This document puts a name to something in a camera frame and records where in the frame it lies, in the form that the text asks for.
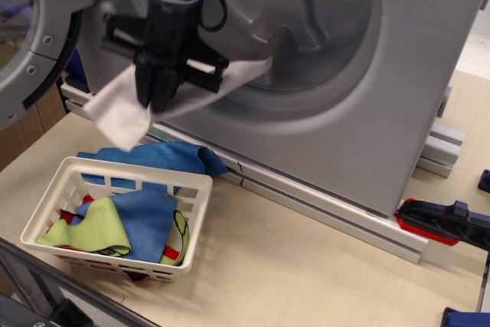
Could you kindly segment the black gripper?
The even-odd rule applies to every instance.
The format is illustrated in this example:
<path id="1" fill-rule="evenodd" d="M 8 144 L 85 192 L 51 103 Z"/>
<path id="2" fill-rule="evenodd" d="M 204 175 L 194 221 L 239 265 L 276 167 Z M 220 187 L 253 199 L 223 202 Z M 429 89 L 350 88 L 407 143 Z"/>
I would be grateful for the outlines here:
<path id="1" fill-rule="evenodd" d="M 217 93 L 229 61 L 199 35 L 201 6 L 165 5 L 151 0 L 144 18 L 104 17 L 102 46 L 132 59 L 139 103 L 161 113 L 188 81 Z"/>

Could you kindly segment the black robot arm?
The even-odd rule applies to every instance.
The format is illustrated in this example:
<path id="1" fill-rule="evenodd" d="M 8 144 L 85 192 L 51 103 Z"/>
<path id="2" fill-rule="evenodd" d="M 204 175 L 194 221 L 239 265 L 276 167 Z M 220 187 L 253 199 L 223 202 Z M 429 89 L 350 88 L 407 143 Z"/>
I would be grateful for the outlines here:
<path id="1" fill-rule="evenodd" d="M 198 30 L 217 32 L 226 21 L 225 0 L 149 0 L 144 18 L 105 17 L 103 47 L 132 58 L 137 100 L 160 113 L 185 82 L 219 91 L 229 61 Z"/>

